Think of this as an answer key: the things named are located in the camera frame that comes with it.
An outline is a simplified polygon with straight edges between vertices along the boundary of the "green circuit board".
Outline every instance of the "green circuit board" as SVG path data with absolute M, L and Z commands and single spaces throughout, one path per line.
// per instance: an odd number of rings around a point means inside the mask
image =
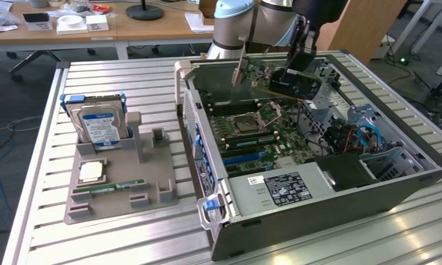
M 312 158 L 304 136 L 298 131 L 290 105 L 262 103 L 256 112 L 210 116 L 210 125 L 230 177 L 295 166 Z

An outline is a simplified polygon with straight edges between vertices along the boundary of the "motherboard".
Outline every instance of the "motherboard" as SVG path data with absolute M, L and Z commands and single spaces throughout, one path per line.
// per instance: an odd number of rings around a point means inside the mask
M 230 177 L 295 166 L 315 156 L 298 130 L 291 102 L 216 106 L 208 114 Z

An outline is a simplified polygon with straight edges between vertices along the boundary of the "hard drive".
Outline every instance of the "hard drive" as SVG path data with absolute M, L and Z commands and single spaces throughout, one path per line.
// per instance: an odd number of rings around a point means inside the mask
M 80 143 L 93 143 L 95 150 L 120 147 L 120 140 L 129 137 L 125 126 L 124 94 L 103 97 L 61 95 L 61 107 L 77 132 Z

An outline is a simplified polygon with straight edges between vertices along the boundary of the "blue cable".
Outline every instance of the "blue cable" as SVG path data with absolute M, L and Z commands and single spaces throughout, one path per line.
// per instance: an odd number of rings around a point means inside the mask
M 363 146 L 367 147 L 369 145 L 367 145 L 367 143 L 365 142 L 365 140 L 362 139 L 362 131 L 359 130 L 361 128 L 370 128 L 370 129 L 375 132 L 377 137 L 378 137 L 378 140 L 379 140 L 379 142 L 381 142 L 381 144 L 382 144 L 382 148 L 385 148 L 385 140 L 383 140 L 383 137 L 382 137 L 382 135 L 381 135 L 381 132 L 378 131 L 378 128 L 377 128 L 374 125 L 369 124 L 369 123 L 365 123 L 365 124 L 362 124 L 362 125 L 358 127 L 358 133 L 357 133 L 357 135 L 358 135 L 358 137 L 359 137 L 359 139 L 361 139 L 361 143 L 363 144 Z
M 6 152 L 0 156 L 0 159 L 2 159 L 8 155 L 8 153 L 12 151 L 13 140 L 12 140 L 12 138 L 5 137 L 5 136 L 0 136 L 0 139 L 6 139 L 9 141 L 9 148 L 8 148 Z
M 0 183 L 0 195 L 1 195 L 2 202 L 4 202 L 4 206 L 5 206 L 5 217 L 0 223 L 0 229 L 1 229 L 5 226 L 8 218 L 9 218 L 9 206 L 8 206 L 8 202 L 6 202 L 5 193 L 2 191 L 1 183 Z

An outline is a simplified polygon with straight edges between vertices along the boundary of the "stand base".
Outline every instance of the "stand base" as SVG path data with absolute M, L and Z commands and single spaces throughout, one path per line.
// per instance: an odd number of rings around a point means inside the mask
M 163 10 L 155 6 L 145 6 L 145 10 L 141 9 L 141 4 L 131 6 L 125 9 L 125 14 L 129 18 L 136 20 L 156 20 L 163 17 Z

